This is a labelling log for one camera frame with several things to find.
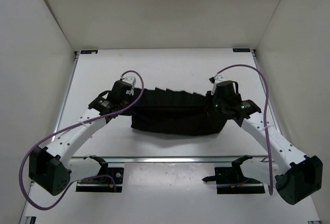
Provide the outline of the black pleated skirt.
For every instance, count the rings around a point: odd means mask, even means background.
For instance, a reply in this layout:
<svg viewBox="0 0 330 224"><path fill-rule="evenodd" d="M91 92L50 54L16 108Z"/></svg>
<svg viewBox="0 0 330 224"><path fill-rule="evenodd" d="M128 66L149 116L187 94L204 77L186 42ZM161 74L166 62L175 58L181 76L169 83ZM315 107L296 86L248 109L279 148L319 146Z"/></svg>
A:
<svg viewBox="0 0 330 224"><path fill-rule="evenodd" d="M220 133L227 119L215 111L210 94L145 89L125 115L131 127L145 132L204 136Z"/></svg>

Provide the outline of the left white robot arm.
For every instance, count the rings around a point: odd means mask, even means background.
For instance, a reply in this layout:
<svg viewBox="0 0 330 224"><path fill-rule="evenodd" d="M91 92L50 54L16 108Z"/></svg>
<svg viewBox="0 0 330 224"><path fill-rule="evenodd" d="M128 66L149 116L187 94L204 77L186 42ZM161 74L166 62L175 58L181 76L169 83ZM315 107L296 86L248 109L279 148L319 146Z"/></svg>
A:
<svg viewBox="0 0 330 224"><path fill-rule="evenodd" d="M64 128L54 141L44 147L33 148L28 156L30 179L52 196L59 195L68 185L84 178L104 181L108 175L105 160L88 156L79 162L72 157L97 131L132 105L141 93L135 89L135 84L135 77L121 77L110 91L101 92L88 104L76 124Z"/></svg>

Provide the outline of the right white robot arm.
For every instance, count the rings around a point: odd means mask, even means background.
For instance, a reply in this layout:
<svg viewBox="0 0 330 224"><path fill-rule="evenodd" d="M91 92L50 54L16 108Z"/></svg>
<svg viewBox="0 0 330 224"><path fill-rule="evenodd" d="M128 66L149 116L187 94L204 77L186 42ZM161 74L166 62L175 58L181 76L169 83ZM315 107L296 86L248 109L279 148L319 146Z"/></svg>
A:
<svg viewBox="0 0 330 224"><path fill-rule="evenodd" d="M290 205L295 205L322 185L323 163L317 156L309 157L293 146L269 122L260 107L251 100L242 100L238 92L238 83L211 77L212 105L218 114L227 120L234 120L245 132L251 135L271 157L268 166L252 156L242 156L234 161L227 173L220 176L206 177L211 181L231 176L237 183L255 179L273 189Z"/></svg>

